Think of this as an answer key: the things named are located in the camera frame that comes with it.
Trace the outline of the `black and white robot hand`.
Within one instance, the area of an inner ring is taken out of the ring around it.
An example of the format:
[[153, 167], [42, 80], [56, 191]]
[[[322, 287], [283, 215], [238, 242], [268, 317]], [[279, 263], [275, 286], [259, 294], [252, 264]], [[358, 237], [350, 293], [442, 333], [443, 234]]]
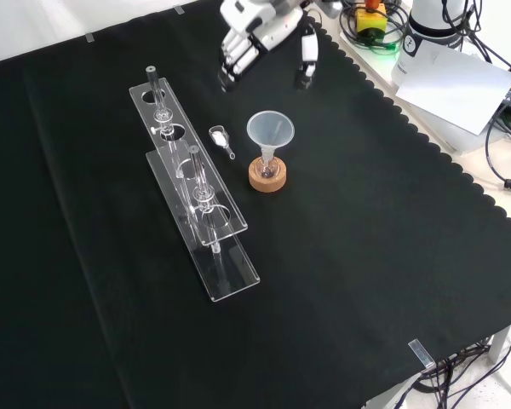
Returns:
[[300, 27], [308, 1], [245, 1], [221, 3], [229, 30], [221, 42], [221, 89], [233, 90], [264, 55], [276, 49]]

